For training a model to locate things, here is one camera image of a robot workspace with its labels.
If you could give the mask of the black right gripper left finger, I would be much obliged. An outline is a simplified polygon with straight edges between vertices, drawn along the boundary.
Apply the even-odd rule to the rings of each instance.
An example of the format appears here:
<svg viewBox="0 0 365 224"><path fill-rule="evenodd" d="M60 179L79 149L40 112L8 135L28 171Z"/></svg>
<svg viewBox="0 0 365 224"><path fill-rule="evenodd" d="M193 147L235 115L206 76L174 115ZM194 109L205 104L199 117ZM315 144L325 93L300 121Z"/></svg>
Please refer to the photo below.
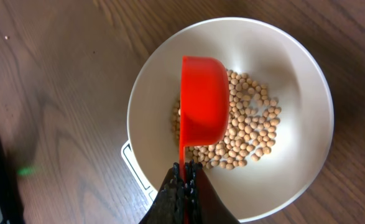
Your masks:
<svg viewBox="0 0 365 224"><path fill-rule="evenodd" d="M150 209L139 224L183 224L185 184L178 163L168 170Z"/></svg>

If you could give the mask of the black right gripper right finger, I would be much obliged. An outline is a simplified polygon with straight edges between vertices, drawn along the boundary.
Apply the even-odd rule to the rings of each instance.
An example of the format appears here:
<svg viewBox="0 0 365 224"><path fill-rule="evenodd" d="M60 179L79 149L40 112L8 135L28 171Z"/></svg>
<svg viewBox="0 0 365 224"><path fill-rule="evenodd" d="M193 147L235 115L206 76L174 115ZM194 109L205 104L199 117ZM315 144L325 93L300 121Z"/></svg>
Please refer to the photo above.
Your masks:
<svg viewBox="0 0 365 224"><path fill-rule="evenodd" d="M239 224L226 208L211 184L202 163L185 164L187 178L187 213L190 224Z"/></svg>

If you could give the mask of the red plastic measuring scoop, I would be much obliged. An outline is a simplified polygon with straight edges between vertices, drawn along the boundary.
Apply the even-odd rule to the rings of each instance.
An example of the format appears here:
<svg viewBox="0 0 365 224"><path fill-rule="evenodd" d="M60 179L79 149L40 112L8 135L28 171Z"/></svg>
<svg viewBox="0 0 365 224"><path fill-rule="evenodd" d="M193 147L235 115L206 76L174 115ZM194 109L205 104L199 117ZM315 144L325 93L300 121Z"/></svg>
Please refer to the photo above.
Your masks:
<svg viewBox="0 0 365 224"><path fill-rule="evenodd" d="M180 84L180 178L185 184L187 208L187 178L185 149L207 146L220 141L226 131L229 116L229 89L226 69L210 57L184 56ZM184 223L188 223L185 211Z"/></svg>

